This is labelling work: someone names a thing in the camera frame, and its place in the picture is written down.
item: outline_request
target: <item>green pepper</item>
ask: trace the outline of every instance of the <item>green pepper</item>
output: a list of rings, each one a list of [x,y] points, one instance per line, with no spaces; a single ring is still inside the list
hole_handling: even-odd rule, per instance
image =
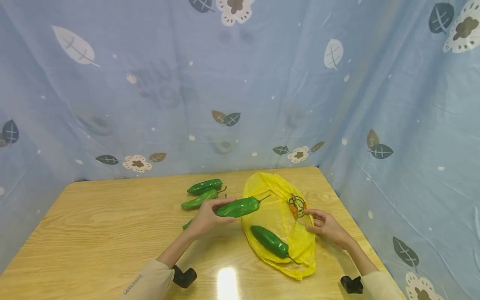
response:
[[[209,189],[220,190],[222,187],[222,181],[220,179],[211,179],[204,182],[194,184],[187,190],[187,193],[192,195],[201,195]]]
[[[260,202],[263,199],[257,200],[257,198],[253,196],[248,198],[238,199],[228,204],[225,204],[224,206],[219,208],[215,212],[215,214],[217,216],[222,216],[222,217],[231,216],[234,218],[248,215],[253,212],[256,212],[260,208]],[[190,223],[192,222],[192,220],[190,220],[190,222],[188,222],[187,224],[183,225],[183,230],[187,229],[187,227],[190,226]]]
[[[284,259],[289,258],[293,260],[288,254],[288,244],[284,243],[275,233],[269,231],[265,227],[252,225],[250,230],[253,233],[253,236],[271,253],[275,254],[276,257]]]
[[[219,192],[216,189],[209,189],[195,199],[182,203],[181,207],[184,210],[197,209],[202,205],[205,200],[218,198],[218,193],[223,192],[226,189],[227,187],[225,187],[222,191]]]

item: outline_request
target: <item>blue curtain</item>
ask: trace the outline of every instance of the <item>blue curtain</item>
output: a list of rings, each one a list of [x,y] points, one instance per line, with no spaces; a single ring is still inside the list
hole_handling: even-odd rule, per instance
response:
[[[474,299],[479,0],[0,3],[0,270],[72,181],[315,165],[408,298]]]

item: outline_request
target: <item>left hand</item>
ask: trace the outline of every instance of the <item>left hand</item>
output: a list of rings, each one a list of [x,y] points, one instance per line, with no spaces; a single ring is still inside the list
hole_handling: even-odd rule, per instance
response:
[[[226,225],[235,222],[236,218],[215,215],[217,209],[235,200],[236,198],[204,201],[186,231],[190,232],[190,234],[197,239],[218,225]]]

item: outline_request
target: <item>wooden table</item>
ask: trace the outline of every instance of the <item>wooden table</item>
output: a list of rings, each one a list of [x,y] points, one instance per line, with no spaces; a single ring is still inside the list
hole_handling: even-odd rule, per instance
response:
[[[195,212],[180,203],[195,183],[221,178],[228,195],[241,197],[256,171],[75,182],[65,188],[0,278],[5,300],[117,299],[138,271],[155,259]],[[386,269],[325,177],[314,167],[264,170],[296,186],[310,207],[334,215],[379,270]],[[318,239],[317,271],[291,279],[258,259],[241,222],[214,230],[180,259],[198,273],[188,288],[172,285],[166,299],[364,299],[348,295],[339,280],[358,271],[349,255]]]

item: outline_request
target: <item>white leaf pattern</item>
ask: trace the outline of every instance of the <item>white leaf pattern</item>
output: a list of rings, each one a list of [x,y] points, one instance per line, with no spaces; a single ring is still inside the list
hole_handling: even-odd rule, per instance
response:
[[[65,50],[68,56],[70,56],[74,61],[84,65],[93,64],[97,67],[100,67],[93,62],[95,60],[95,52],[87,43],[87,41],[65,28],[53,25],[52,28],[63,50]]]
[[[343,45],[339,40],[332,38],[325,50],[325,67],[331,69],[338,66],[343,57]]]

